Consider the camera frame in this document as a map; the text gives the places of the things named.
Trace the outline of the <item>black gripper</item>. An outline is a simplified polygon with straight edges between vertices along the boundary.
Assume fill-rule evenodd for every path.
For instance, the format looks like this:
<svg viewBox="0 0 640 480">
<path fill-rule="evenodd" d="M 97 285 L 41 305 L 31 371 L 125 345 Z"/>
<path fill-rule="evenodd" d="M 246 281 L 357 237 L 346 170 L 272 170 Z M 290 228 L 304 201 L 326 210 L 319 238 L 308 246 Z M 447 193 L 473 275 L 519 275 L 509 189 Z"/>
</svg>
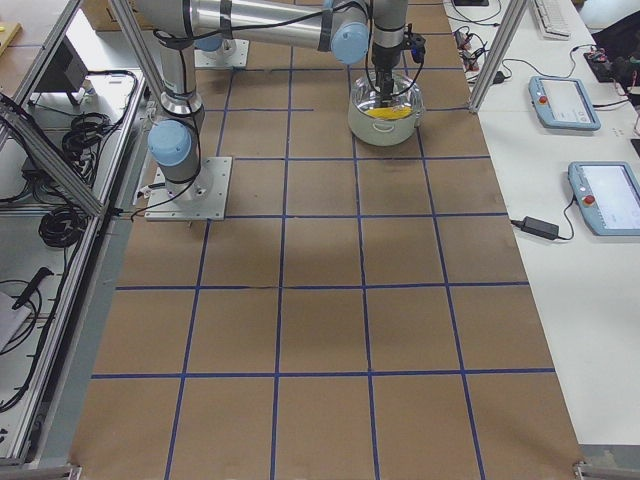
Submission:
<svg viewBox="0 0 640 480">
<path fill-rule="evenodd" d="M 413 31 L 413 25 L 373 25 L 372 62 L 377 74 L 378 100 L 380 105 L 389 105 L 393 100 L 394 79 L 392 70 L 400 62 L 403 51 L 411 53 L 413 61 L 424 62 L 426 39 Z"/>
</svg>

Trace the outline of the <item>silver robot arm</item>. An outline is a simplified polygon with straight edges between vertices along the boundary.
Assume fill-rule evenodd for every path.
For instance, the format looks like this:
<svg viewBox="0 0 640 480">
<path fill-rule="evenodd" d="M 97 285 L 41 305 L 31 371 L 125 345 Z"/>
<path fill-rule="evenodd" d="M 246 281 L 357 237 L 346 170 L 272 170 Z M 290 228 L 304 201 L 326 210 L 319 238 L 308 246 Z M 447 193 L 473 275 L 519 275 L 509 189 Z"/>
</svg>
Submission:
<svg viewBox="0 0 640 480">
<path fill-rule="evenodd" d="M 361 64 L 365 71 L 350 90 L 348 124 L 373 146 L 395 146 L 419 126 L 423 99 L 416 82 L 397 72 L 404 52 L 422 64 L 424 38 L 407 22 L 405 1 L 325 1 L 319 6 L 275 1 L 139 1 L 160 48 L 165 117 L 151 130 L 148 150 L 162 172 L 167 199 L 196 209 L 223 201 L 228 161 L 207 160 L 201 152 L 203 90 L 198 61 L 231 69 L 232 57 L 250 44 L 263 53 L 309 49 L 337 62 Z"/>
</svg>

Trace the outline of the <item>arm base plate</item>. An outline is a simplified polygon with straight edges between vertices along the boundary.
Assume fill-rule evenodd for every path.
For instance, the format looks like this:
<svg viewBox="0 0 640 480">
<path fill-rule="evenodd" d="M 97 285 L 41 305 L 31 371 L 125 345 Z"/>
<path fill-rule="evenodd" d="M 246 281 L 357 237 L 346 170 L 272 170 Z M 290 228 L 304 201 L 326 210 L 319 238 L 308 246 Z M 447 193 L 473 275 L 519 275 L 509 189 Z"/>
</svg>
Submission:
<svg viewBox="0 0 640 480">
<path fill-rule="evenodd" d="M 143 212 L 148 221 L 200 221 L 225 219 L 233 159 L 207 157 L 189 189 L 177 199 L 177 185 L 169 183 L 154 189 L 149 209 Z"/>
<path fill-rule="evenodd" d="M 245 69 L 249 42 L 211 37 L 195 42 L 195 67 L 198 70 Z"/>
</svg>

